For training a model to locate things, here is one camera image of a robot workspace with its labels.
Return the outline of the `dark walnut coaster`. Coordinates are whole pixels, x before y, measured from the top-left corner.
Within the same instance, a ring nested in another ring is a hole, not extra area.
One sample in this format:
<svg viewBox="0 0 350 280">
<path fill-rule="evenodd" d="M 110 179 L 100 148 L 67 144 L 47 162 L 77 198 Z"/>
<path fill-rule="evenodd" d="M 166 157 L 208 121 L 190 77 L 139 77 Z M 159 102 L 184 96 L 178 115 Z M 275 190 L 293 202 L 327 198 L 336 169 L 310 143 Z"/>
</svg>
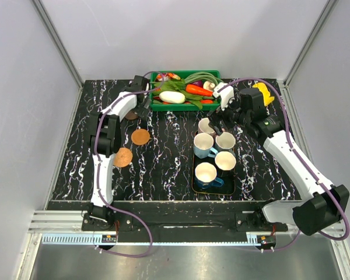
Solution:
<svg viewBox="0 0 350 280">
<path fill-rule="evenodd" d="M 127 120 L 136 120 L 138 118 L 138 115 L 132 111 L 129 111 L 126 115 L 125 118 Z"/>
</svg>

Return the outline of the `pink cup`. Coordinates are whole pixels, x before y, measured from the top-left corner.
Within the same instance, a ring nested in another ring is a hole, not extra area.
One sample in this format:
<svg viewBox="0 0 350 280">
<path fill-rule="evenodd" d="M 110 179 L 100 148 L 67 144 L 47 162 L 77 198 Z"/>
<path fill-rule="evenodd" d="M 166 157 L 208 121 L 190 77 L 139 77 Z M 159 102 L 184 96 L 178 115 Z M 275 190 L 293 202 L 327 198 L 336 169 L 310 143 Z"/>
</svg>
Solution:
<svg viewBox="0 0 350 280">
<path fill-rule="evenodd" d="M 216 132 L 213 128 L 209 126 L 209 119 L 208 118 L 202 118 L 198 122 L 198 133 L 205 133 L 212 137 L 216 137 Z"/>
</svg>

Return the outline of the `grey blue cup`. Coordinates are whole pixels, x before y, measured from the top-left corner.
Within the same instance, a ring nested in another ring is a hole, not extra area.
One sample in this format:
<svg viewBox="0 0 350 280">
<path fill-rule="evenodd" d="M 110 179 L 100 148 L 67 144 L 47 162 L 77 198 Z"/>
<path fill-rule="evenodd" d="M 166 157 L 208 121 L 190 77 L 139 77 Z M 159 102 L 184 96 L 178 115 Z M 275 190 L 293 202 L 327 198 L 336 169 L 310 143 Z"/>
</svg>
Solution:
<svg viewBox="0 0 350 280">
<path fill-rule="evenodd" d="M 236 144 L 236 138 L 229 132 L 223 132 L 215 137 L 215 148 L 217 151 L 233 150 Z"/>
</svg>

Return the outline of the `light brown wooden coaster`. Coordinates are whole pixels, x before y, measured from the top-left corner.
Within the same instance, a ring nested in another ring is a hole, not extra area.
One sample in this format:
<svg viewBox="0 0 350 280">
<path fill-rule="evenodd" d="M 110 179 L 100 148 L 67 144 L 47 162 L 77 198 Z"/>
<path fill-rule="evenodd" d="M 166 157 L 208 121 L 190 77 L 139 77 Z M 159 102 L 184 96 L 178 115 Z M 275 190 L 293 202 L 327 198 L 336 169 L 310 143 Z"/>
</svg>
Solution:
<svg viewBox="0 0 350 280">
<path fill-rule="evenodd" d="M 131 141 L 136 145 L 145 145 L 150 138 L 150 133 L 145 129 L 136 129 L 131 135 Z"/>
</svg>

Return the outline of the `white cup dark body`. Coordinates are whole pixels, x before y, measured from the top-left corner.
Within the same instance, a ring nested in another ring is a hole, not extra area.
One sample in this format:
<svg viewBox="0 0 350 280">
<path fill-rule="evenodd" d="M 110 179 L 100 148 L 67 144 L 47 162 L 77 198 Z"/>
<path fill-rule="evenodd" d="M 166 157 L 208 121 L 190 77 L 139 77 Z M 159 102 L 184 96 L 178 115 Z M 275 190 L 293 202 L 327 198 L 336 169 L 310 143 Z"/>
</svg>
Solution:
<svg viewBox="0 0 350 280">
<path fill-rule="evenodd" d="M 217 167 L 218 176 L 223 178 L 234 175 L 236 166 L 236 157 L 228 151 L 221 151 L 215 156 L 215 165 Z"/>
</svg>

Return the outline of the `woven rattan coaster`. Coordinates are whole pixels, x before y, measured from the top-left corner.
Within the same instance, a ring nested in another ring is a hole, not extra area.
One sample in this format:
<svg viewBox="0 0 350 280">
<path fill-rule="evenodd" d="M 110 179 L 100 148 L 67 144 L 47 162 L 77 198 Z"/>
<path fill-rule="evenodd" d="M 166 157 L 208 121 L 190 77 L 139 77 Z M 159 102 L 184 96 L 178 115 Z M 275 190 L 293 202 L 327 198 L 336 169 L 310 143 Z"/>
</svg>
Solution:
<svg viewBox="0 0 350 280">
<path fill-rule="evenodd" d="M 130 149 L 128 148 L 120 148 L 119 151 L 117 152 L 113 165 L 115 167 L 123 168 L 128 166 L 133 158 L 133 154 Z"/>
</svg>

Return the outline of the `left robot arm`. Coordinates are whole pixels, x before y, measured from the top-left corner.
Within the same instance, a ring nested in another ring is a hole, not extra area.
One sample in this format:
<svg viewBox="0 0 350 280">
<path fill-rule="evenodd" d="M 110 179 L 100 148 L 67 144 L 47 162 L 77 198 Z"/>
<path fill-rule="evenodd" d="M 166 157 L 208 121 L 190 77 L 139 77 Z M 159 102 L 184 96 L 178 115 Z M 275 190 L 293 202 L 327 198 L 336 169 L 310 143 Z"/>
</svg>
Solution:
<svg viewBox="0 0 350 280">
<path fill-rule="evenodd" d="M 106 207 L 113 201 L 111 180 L 113 162 L 121 148 L 120 125 L 130 112 L 146 117 L 151 105 L 149 92 L 149 79 L 136 75 L 111 104 L 90 115 L 89 145 L 94 165 L 91 203 L 96 207 Z"/>
</svg>

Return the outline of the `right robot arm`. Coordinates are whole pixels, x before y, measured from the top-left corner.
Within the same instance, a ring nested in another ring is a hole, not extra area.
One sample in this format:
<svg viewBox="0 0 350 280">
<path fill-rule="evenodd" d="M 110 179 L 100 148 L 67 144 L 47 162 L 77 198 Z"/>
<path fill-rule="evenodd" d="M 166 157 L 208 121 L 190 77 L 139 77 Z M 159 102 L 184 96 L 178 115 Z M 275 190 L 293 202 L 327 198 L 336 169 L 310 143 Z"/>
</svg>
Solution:
<svg viewBox="0 0 350 280">
<path fill-rule="evenodd" d="M 295 225 L 308 236 L 320 233 L 329 237 L 324 229 L 343 222 L 343 236 L 334 236 L 332 239 L 346 239 L 350 234 L 345 214 L 349 191 L 344 185 L 334 185 L 315 168 L 292 138 L 288 118 L 269 115 L 264 95 L 256 87 L 235 93 L 232 86 L 220 83 L 214 89 L 213 96 L 220 100 L 220 105 L 208 114 L 208 118 L 216 133 L 221 135 L 222 129 L 242 126 L 276 159 L 300 194 L 299 202 L 266 203 L 254 215 L 255 227 L 266 231 L 274 223 L 285 223 Z"/>
</svg>

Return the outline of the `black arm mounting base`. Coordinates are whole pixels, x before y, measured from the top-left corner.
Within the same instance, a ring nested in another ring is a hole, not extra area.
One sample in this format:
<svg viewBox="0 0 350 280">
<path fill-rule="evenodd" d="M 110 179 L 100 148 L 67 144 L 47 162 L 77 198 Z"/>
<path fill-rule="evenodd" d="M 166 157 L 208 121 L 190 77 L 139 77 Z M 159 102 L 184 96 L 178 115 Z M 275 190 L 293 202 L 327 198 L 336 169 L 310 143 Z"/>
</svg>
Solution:
<svg viewBox="0 0 350 280">
<path fill-rule="evenodd" d="M 297 234 L 283 222 L 255 222 L 262 202 L 116 202 L 122 209 L 112 224 L 93 221 L 86 211 L 53 211 L 46 215 L 44 229 L 51 233 L 102 233 L 119 243 L 189 244 L 255 243 L 252 235 Z"/>
</svg>

